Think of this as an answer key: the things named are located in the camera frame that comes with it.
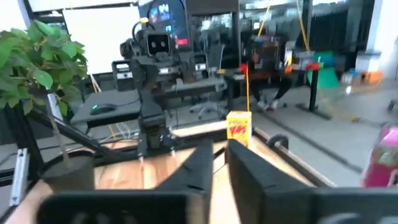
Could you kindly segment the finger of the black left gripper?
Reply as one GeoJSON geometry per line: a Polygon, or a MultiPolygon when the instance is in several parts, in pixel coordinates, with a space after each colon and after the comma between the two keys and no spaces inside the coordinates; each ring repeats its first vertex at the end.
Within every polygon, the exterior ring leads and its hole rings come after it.
{"type": "Polygon", "coordinates": [[[158,64],[150,58],[140,58],[139,62],[144,71],[140,94],[151,92],[157,82],[157,77],[159,76],[158,64]]]}
{"type": "Polygon", "coordinates": [[[180,78],[180,60],[175,57],[164,57],[160,60],[160,87],[163,91],[176,85],[180,78]]]}

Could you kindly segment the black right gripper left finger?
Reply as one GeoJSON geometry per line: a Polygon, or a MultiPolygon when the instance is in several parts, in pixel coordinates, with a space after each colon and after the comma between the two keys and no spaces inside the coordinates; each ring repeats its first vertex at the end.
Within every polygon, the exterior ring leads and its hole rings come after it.
{"type": "Polygon", "coordinates": [[[213,181],[213,143],[205,141],[153,190],[92,190],[51,195],[37,224],[206,224],[213,181]]]}

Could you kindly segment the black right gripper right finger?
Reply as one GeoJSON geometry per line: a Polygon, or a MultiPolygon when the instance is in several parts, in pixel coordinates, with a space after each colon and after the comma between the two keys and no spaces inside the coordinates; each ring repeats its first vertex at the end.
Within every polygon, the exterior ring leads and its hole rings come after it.
{"type": "Polygon", "coordinates": [[[242,223],[397,223],[397,189],[310,187],[234,139],[227,161],[242,223]]]}

